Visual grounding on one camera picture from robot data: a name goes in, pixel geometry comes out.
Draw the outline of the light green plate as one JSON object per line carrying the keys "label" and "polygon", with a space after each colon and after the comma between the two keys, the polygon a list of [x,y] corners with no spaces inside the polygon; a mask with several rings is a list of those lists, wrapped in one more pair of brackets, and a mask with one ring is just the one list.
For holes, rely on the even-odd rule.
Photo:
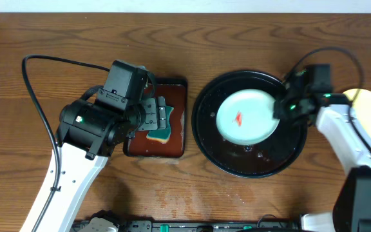
{"label": "light green plate", "polygon": [[233,144],[248,146],[267,139],[280,121],[273,117],[275,98],[265,91],[237,91],[223,103],[216,114],[220,135]]}

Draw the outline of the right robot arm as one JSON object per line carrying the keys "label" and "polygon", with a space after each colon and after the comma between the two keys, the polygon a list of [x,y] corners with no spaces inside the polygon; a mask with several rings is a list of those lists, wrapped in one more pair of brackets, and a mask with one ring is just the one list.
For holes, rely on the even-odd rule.
{"label": "right robot arm", "polygon": [[334,93],[329,77],[289,75],[287,92],[278,97],[274,115],[281,120],[310,120],[324,135],[347,176],[334,208],[301,217],[304,231],[371,231],[371,138],[355,116],[353,98]]}

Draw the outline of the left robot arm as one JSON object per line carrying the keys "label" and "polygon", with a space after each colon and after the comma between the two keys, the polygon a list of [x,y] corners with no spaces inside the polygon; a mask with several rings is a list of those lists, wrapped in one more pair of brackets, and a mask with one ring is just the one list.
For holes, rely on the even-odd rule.
{"label": "left robot arm", "polygon": [[78,99],[64,107],[52,159],[22,231],[69,231],[81,204],[116,145],[169,127],[172,107],[163,97],[148,98],[125,111]]}

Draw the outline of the green scrub sponge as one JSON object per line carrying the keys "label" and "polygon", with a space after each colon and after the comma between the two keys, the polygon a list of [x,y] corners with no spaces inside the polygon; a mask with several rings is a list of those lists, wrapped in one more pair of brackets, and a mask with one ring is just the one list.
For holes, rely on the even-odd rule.
{"label": "green scrub sponge", "polygon": [[161,130],[155,130],[155,131],[149,131],[146,135],[146,139],[153,140],[160,142],[162,144],[166,144],[169,141],[169,138],[171,136],[171,125],[170,125],[170,116],[172,111],[174,110],[174,107],[166,106],[166,119],[167,119],[167,126],[164,129]]}

